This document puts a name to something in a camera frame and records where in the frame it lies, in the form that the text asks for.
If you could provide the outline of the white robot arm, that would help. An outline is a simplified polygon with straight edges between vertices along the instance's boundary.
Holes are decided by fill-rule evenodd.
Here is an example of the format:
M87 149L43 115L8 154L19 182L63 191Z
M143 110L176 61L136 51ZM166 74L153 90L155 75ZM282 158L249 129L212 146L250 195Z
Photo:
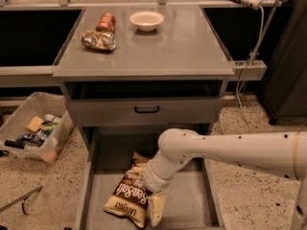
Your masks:
M200 135L171 128L158 138L158 152L142 177L152 192L165 190L192 159L204 158L297 180L300 189L290 230L307 228L307 132Z

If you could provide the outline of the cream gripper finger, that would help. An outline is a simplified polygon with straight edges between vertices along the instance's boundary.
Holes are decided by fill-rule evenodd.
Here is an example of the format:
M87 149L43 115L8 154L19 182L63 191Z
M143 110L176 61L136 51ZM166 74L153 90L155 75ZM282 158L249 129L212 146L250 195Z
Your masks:
M148 198L151 225L156 227L162 220L166 195L163 192L153 193Z

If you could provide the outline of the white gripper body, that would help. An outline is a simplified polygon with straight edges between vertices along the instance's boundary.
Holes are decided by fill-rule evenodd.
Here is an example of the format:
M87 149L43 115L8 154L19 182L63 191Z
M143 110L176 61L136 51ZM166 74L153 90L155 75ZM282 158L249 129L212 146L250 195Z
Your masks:
M188 157L171 158L159 151L142 171L144 185L151 192L165 191L174 175L189 163Z

